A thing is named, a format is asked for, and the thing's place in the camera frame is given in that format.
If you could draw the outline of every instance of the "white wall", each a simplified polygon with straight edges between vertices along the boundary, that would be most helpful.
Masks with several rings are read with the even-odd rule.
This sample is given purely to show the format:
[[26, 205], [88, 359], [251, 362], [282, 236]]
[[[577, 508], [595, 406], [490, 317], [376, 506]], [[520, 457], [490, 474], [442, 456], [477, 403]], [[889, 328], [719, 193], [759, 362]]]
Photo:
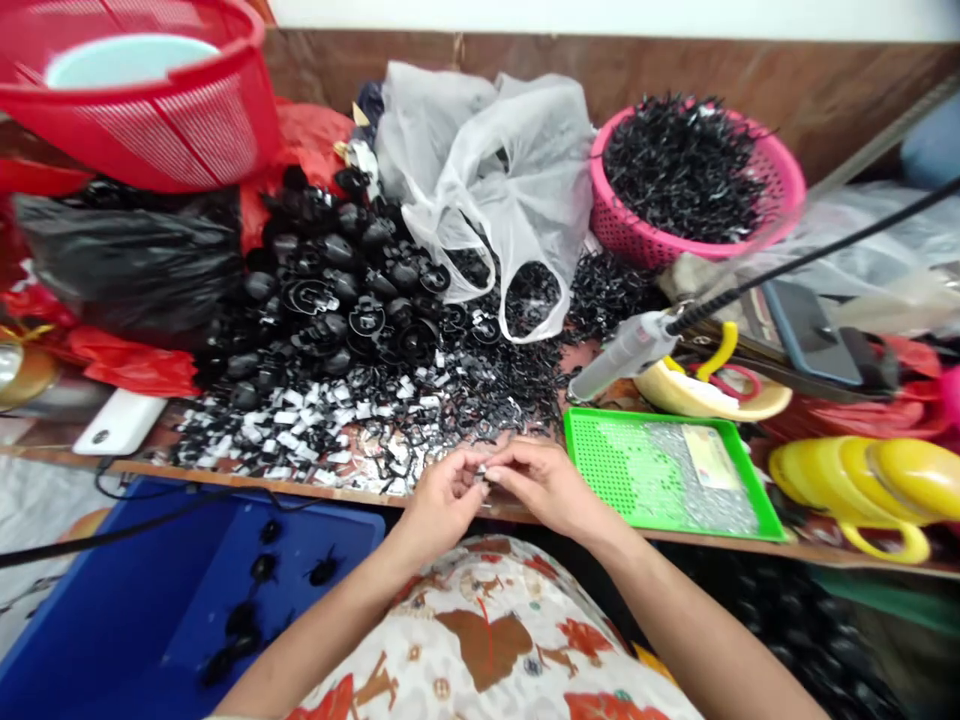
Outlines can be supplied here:
[[281, 27], [954, 42], [960, 0], [270, 0]]

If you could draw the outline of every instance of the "person's left hand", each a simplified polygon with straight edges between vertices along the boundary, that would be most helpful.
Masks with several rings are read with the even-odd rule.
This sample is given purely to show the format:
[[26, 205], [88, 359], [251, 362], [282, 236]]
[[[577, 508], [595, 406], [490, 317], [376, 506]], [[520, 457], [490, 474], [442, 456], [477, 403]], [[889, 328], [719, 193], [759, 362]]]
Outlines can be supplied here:
[[487, 456], [454, 450], [423, 471], [390, 539], [414, 570], [452, 549], [486, 499], [487, 483], [473, 482]]

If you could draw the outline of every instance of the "hand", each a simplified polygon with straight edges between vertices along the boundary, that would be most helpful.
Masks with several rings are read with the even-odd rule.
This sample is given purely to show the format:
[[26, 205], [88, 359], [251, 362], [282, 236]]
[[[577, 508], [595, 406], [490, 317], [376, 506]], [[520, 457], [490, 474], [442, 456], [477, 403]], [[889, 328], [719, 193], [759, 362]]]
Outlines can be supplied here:
[[517, 496], [537, 519], [581, 545], [626, 523], [596, 496], [553, 442], [518, 437], [486, 461], [486, 479]]
[[483, 453], [454, 450], [423, 471], [390, 538], [415, 572], [452, 549], [467, 531], [490, 487], [474, 483]]

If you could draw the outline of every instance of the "red mesh basket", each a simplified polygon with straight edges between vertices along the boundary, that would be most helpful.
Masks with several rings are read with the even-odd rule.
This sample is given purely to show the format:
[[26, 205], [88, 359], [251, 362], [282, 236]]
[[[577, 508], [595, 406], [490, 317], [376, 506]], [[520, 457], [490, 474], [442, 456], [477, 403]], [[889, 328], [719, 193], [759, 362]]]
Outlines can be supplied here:
[[[88, 167], [159, 192], [237, 182], [280, 146], [260, 17], [237, 0], [4, 0], [0, 110]], [[59, 54], [135, 33], [180, 35], [215, 57], [166, 79], [51, 90]]]
[[607, 249], [623, 255], [639, 267], [661, 268], [673, 263], [683, 252], [708, 260], [725, 260], [746, 251], [757, 238], [764, 246], [779, 242], [796, 226], [799, 220], [797, 211], [807, 195], [800, 165], [786, 145], [766, 128], [731, 110], [723, 112], [734, 120], [745, 122], [751, 134], [760, 138], [748, 165], [749, 170], [767, 183], [757, 208], [764, 217], [760, 226], [743, 242], [717, 245], [671, 235], [638, 218], [614, 194], [603, 171], [603, 153], [614, 129], [634, 112], [635, 108], [629, 107], [610, 118], [597, 134], [590, 152], [590, 176], [593, 179], [590, 229]]

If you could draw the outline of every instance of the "paper label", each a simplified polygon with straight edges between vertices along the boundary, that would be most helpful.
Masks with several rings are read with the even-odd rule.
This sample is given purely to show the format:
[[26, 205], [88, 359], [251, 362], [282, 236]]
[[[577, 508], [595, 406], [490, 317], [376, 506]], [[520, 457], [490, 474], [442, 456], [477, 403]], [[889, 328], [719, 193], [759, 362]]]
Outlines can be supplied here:
[[682, 425], [681, 429], [700, 484], [714, 490], [739, 488], [740, 476], [720, 434], [705, 425]]

